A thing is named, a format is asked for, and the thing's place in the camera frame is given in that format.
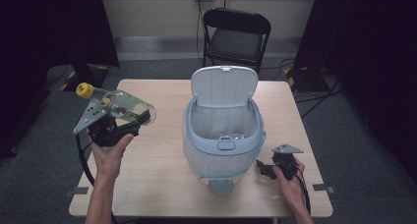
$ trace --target wooden table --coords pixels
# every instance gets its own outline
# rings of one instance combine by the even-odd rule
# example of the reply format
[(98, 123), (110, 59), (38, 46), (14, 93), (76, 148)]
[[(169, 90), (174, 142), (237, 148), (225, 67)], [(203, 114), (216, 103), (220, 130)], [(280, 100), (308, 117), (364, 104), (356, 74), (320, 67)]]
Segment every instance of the wooden table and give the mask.
[[(238, 181), (231, 194), (217, 196), (199, 181), (183, 153), (183, 114), (192, 98), (188, 80), (123, 80), (123, 89), (151, 103), (156, 120), (141, 127), (124, 153), (116, 181), (113, 212), (116, 216), (152, 217), (285, 217), (291, 216), (277, 181), (260, 174), (254, 163)], [(284, 82), (259, 82), (254, 95), (265, 120), (267, 139), (259, 159), (271, 164), (272, 148), (285, 142), (301, 148), (297, 154), (305, 165), (312, 216), (328, 217), (332, 207), (326, 191), (314, 191), (322, 184), (315, 156), (309, 144), (291, 90)], [(95, 174), (93, 156), (89, 167)], [(87, 215), (92, 191), (83, 175), (79, 187), (89, 187), (86, 195), (74, 195), (69, 211)]]

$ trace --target white trash can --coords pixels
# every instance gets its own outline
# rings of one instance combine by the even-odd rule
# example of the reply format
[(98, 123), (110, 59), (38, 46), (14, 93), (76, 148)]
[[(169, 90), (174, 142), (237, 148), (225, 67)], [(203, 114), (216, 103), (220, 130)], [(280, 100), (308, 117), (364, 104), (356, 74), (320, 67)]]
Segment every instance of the white trash can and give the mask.
[(252, 99), (258, 75), (250, 68), (201, 68), (191, 78), (183, 149), (190, 167), (214, 194), (229, 194), (258, 157), (266, 134)]

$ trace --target black cable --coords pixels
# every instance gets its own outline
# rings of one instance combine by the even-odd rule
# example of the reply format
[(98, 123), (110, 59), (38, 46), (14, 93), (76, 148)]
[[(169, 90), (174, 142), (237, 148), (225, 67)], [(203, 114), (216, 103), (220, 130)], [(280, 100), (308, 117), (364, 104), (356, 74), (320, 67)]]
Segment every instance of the black cable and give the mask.
[(200, 30), (200, 21), (203, 23), (203, 15), (202, 15), (202, 6), (201, 6), (201, 0), (197, 0), (199, 4), (199, 17), (197, 18), (197, 36), (196, 36), (196, 47), (197, 47), (197, 55), (199, 56), (200, 62), (203, 64), (202, 57), (200, 56), (199, 51), (199, 30)]
[(279, 65), (278, 66), (276, 66), (276, 67), (269, 67), (269, 68), (263, 68), (263, 69), (279, 69), (279, 73), (278, 73), (278, 75), (277, 76), (275, 76), (275, 78), (273, 78), (273, 79), (271, 79), (271, 81), (274, 81), (275, 79), (277, 79), (279, 76), (281, 76), (281, 73), (282, 73), (282, 68), (283, 67), (285, 67), (285, 66), (288, 66), (288, 65), (292, 65), (293, 63), (294, 63), (294, 61), (292, 61), (292, 62), (290, 62), (290, 63), (288, 63), (288, 64), (282, 64), (282, 63), (284, 63), (285, 61), (288, 61), (288, 60), (294, 60), (294, 59), (283, 59), (283, 60), (281, 60), (281, 62), (279, 63)]
[(318, 97), (314, 97), (314, 95), (305, 96), (305, 97), (314, 97), (314, 98), (300, 99), (300, 100), (297, 100), (296, 103), (301, 103), (301, 102), (306, 102), (306, 101), (312, 101), (312, 100), (317, 100), (317, 99), (321, 99), (321, 98), (326, 98), (328, 96), (332, 96), (332, 95), (335, 95), (335, 94), (339, 94), (341, 92), (343, 92), (343, 89), (340, 89), (340, 90), (338, 90), (336, 92), (333, 92), (333, 93), (330, 93), (330, 94), (321, 95), (321, 96), (318, 96)]
[(299, 93), (298, 95), (294, 95), (294, 99), (297, 99), (298, 97), (303, 97), (304, 99), (298, 100), (296, 101), (296, 103), (298, 102), (304, 102), (304, 101), (310, 101), (310, 100), (316, 100), (316, 99), (321, 99), (322, 97), (326, 96), (326, 94), (328, 95), (334, 95), (337, 93), (340, 93), (342, 91), (342, 89), (333, 92), (331, 94), (328, 94), (328, 92), (297, 92)]
[[(89, 169), (89, 165), (86, 160), (86, 151), (85, 151), (85, 149), (88, 148), (93, 143), (93, 141), (89, 143), (89, 145), (87, 145), (86, 148), (83, 149), (81, 146), (81, 142), (80, 142), (80, 135), (76, 134), (76, 142), (77, 142), (77, 148), (79, 151), (80, 162), (83, 167), (84, 173), (86, 174), (87, 179), (89, 179), (89, 182), (91, 183), (91, 185), (94, 187), (95, 179), (91, 173), (91, 170)], [(115, 224), (119, 224), (119, 222), (117, 221), (116, 217), (113, 214), (113, 210), (111, 211), (111, 221)]]
[(290, 171), (293, 175), (294, 175), (294, 177), (298, 180), (298, 182), (300, 183), (300, 185), (301, 185), (301, 189), (303, 189), (303, 193), (304, 193), (304, 200), (305, 200), (305, 203), (306, 203), (306, 208), (307, 208), (307, 210), (309, 211), (309, 213), (311, 214), (311, 204), (310, 204), (310, 196), (309, 196), (309, 192), (307, 191), (307, 185), (306, 185), (306, 181), (305, 181), (305, 179), (304, 179), (304, 176), (303, 176), (303, 173), (301, 172), (301, 170), (300, 170), (300, 168), (298, 168), (297, 167), (297, 169), (298, 169), (298, 171), (300, 171), (300, 173), (301, 173), (301, 177), (303, 178), (303, 179), (301, 179), (298, 175), (297, 175), (297, 173), (295, 173), (295, 172), (293, 172), (285, 163), (283, 163), (283, 162), (281, 162), (281, 161), (278, 161), (277, 162), (279, 165), (282, 165), (282, 166), (284, 166), (284, 168), (286, 169), (286, 170), (288, 170), (288, 171)]
[(329, 98), (330, 96), (331, 96), (331, 94), (332, 94), (332, 92), (334, 91), (334, 89), (336, 88), (336, 85), (337, 85), (337, 82), (338, 82), (338, 78), (337, 78), (337, 81), (334, 83), (334, 85), (331, 87), (331, 89), (330, 89), (330, 91), (326, 94), (326, 95), (324, 95), (324, 96), (322, 96), (322, 99), (319, 101), (319, 102), (317, 102), (313, 107), (311, 107), (306, 113), (304, 113), (302, 116), (301, 116), (301, 119), (303, 119), (307, 114), (309, 114), (313, 109), (315, 109), (319, 104), (321, 104), (323, 101), (325, 101), (325, 99), (327, 99), (327, 98)]

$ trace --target trash can lid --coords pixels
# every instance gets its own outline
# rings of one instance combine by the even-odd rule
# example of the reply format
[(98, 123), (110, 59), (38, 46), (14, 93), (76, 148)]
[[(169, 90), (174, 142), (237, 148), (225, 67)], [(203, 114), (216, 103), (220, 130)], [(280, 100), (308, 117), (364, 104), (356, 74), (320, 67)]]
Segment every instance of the trash can lid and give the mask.
[(246, 105), (252, 100), (257, 85), (257, 73), (239, 66), (204, 67), (191, 77), (193, 97), (198, 105), (207, 107)]

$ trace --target gray carpet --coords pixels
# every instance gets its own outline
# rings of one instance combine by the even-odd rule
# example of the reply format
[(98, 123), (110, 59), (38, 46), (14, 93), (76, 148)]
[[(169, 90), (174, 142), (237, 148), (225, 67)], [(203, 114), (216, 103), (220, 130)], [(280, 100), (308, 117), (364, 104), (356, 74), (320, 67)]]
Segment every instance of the gray carpet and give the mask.
[[(279, 69), (267, 69), (282, 60), (266, 58), (260, 80), (286, 81)], [(120, 69), (110, 70), (103, 88), (114, 89), (122, 79), (189, 79), (200, 66), (198, 59), (123, 61)], [(73, 92), (59, 90), (72, 72), (71, 67), (65, 70), (58, 66), (49, 71), (48, 82), (58, 81), (48, 87), (50, 94), (20, 140), (18, 156), (0, 160), (0, 223), (84, 223), (84, 218), (69, 214), (71, 198), (64, 193), (76, 187), (82, 176), (72, 130), (88, 103)], [(326, 80), (331, 86), (335, 76), (326, 75)], [(297, 101), (319, 94), (294, 92)], [(297, 103), (300, 115), (317, 102)], [(324, 100), (303, 117), (303, 123), (324, 181), (336, 190), (329, 195), (333, 216), (317, 218), (316, 223), (417, 222), (415, 185), (367, 130), (366, 117), (346, 94)]]

